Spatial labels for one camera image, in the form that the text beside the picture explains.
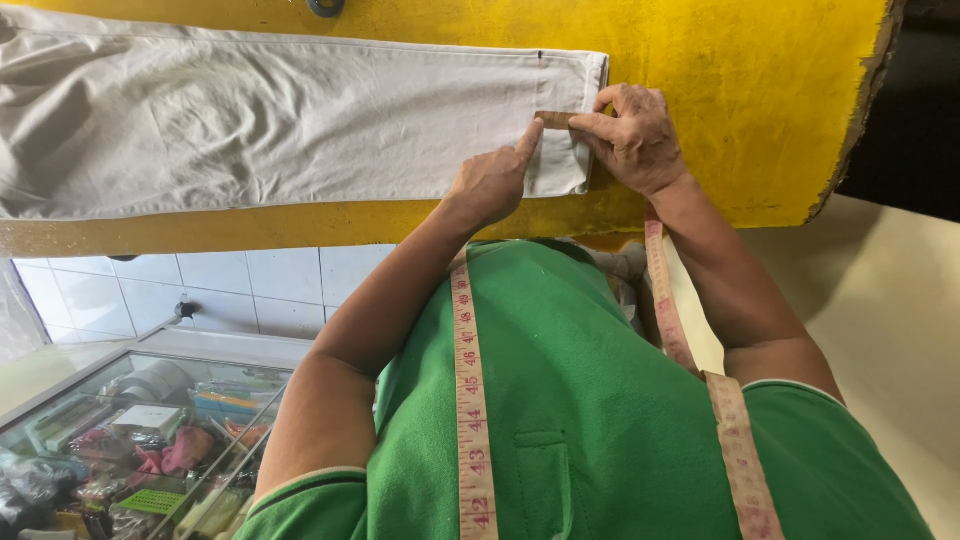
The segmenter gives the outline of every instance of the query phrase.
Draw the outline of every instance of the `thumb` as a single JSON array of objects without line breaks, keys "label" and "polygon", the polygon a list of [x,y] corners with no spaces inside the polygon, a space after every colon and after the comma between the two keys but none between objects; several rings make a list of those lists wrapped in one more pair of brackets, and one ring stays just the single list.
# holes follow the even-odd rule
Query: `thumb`
[{"label": "thumb", "polygon": [[577,114],[573,116],[570,118],[570,127],[575,130],[592,133],[604,140],[611,141],[617,132],[616,122],[617,120],[615,118],[610,118],[602,112],[594,112],[592,114]]},{"label": "thumb", "polygon": [[577,138],[580,140],[580,142],[583,142],[589,146],[590,150],[593,151],[593,154],[596,155],[597,159],[600,160],[600,162],[603,163],[608,169],[613,165],[612,144],[593,134],[577,134]]}]

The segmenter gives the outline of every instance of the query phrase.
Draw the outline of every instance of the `fabric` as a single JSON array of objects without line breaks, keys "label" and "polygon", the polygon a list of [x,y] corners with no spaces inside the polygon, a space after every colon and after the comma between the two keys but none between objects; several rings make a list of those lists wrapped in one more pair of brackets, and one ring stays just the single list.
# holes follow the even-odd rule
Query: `fabric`
[{"label": "fabric", "polygon": [[[0,217],[439,199],[536,110],[590,111],[607,61],[0,4]],[[589,165],[547,132],[525,194],[583,193]]]},{"label": "fabric", "polygon": [[[592,264],[512,241],[469,270],[501,538],[740,537],[707,387],[634,333]],[[264,497],[237,540],[459,538],[451,321],[447,281],[381,376],[367,474]],[[932,538],[840,404],[789,381],[745,398],[787,538]]]}]

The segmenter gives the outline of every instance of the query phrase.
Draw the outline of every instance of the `yellow table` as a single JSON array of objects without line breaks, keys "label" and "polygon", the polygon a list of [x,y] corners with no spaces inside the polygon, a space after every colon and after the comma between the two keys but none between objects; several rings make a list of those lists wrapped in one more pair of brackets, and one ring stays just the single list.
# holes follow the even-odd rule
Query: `yellow table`
[{"label": "yellow table", "polygon": [[[663,88],[684,155],[736,226],[800,225],[842,177],[902,0],[14,0],[223,30],[610,54],[611,83]],[[399,242],[432,201],[84,222],[3,221],[0,255],[65,257]],[[587,195],[525,200],[483,238],[631,233],[642,199],[595,167]]]}]

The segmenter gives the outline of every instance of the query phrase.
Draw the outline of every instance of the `floor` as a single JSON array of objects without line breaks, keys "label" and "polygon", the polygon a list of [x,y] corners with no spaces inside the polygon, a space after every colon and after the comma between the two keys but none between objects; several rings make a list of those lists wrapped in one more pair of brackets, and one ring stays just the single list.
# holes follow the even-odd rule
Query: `floor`
[{"label": "floor", "polygon": [[138,336],[185,298],[198,328],[312,339],[394,245],[15,259],[57,344]]}]

